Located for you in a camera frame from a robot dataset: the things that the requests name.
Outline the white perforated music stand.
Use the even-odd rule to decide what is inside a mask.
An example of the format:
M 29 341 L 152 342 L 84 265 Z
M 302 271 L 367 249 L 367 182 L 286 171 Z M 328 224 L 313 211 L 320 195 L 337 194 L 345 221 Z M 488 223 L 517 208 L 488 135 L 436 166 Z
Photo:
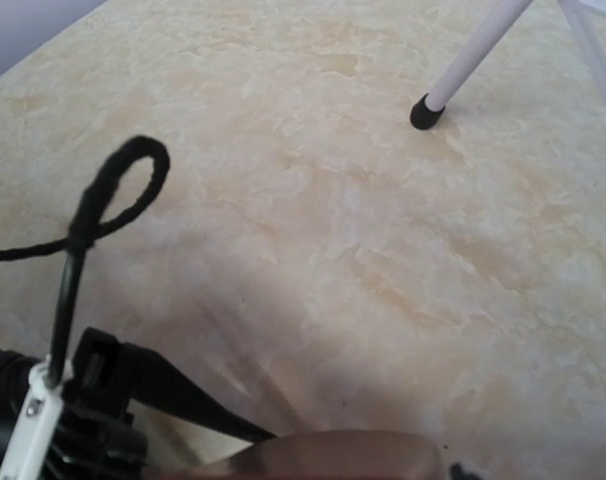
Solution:
M 496 3 L 432 89 L 412 107 L 409 121 L 415 129 L 425 131 L 437 125 L 448 102 L 531 4 L 530 0 Z M 560 1 L 558 5 L 606 107 L 606 54 L 588 18 L 594 14 L 606 19 L 606 1 Z

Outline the brown wooden metronome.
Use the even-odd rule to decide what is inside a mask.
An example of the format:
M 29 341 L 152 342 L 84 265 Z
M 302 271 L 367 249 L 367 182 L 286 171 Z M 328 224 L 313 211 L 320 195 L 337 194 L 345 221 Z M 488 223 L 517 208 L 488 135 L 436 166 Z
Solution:
M 391 431 L 341 430 L 289 435 L 182 470 L 150 470 L 145 479 L 443 479 L 431 440 Z

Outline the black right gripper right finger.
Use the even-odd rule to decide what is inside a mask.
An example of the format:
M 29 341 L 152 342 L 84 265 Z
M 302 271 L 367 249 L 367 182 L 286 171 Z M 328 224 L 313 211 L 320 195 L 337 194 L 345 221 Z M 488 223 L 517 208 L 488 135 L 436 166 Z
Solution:
M 465 469 L 460 463 L 454 463 L 449 467 L 449 478 L 451 480 L 483 480 L 478 474 Z

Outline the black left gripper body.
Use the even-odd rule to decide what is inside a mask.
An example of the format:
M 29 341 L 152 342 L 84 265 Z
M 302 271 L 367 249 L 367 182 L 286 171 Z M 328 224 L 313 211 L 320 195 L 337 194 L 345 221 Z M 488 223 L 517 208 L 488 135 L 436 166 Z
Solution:
M 123 345 L 112 335 L 86 329 L 72 359 L 74 377 L 64 386 L 64 408 L 49 444 L 41 479 L 139 479 L 148 441 L 127 412 L 131 383 Z M 0 467 L 28 391 L 37 359 L 0 349 Z

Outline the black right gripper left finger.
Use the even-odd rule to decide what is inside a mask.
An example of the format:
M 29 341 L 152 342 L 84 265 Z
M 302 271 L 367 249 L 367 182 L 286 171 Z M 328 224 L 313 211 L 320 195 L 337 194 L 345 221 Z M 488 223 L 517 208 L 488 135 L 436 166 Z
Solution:
M 276 435 L 228 410 L 151 349 L 127 344 L 135 363 L 131 398 L 171 417 L 250 443 Z

